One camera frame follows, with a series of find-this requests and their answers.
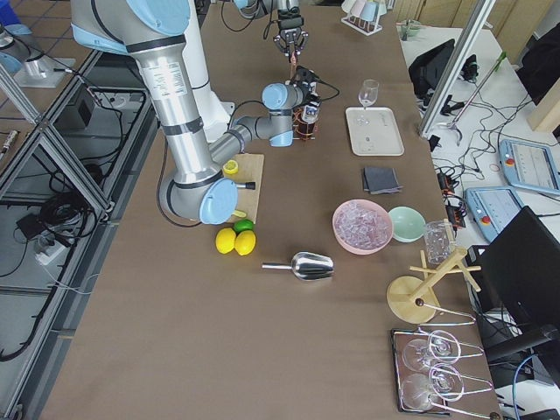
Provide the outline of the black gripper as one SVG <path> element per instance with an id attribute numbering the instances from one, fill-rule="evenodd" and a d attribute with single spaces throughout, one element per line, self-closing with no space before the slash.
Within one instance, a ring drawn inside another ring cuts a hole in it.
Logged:
<path id="1" fill-rule="evenodd" d="M 303 98 L 302 103 L 308 103 L 314 96 L 313 89 L 319 77 L 310 69 L 297 65 L 294 75 L 291 77 L 291 84 L 300 88 Z"/>
<path id="2" fill-rule="evenodd" d="M 302 51 L 308 40 L 308 32 L 303 30 L 301 15 L 279 15 L 278 34 L 273 38 L 279 51 Z"/>

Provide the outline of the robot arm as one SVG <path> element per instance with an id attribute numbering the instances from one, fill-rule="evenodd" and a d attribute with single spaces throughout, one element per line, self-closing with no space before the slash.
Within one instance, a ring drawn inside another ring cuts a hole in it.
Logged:
<path id="1" fill-rule="evenodd" d="M 193 1 L 73 1 L 71 19 L 82 46 L 135 60 L 175 163 L 158 201 L 179 218 L 228 221 L 238 187 L 224 175 L 224 164 L 256 139 L 290 146 L 294 110 L 318 98 L 318 78 L 297 66 L 291 80 L 263 90 L 266 116 L 234 119 L 231 104 L 210 86 Z"/>
<path id="2" fill-rule="evenodd" d="M 291 0 L 248 0 L 234 1 L 246 19 L 272 18 L 276 12 L 278 34 L 273 38 L 278 50 L 286 57 L 299 55 L 305 48 L 309 34 L 303 29 L 305 20 L 301 15 L 299 1 Z"/>

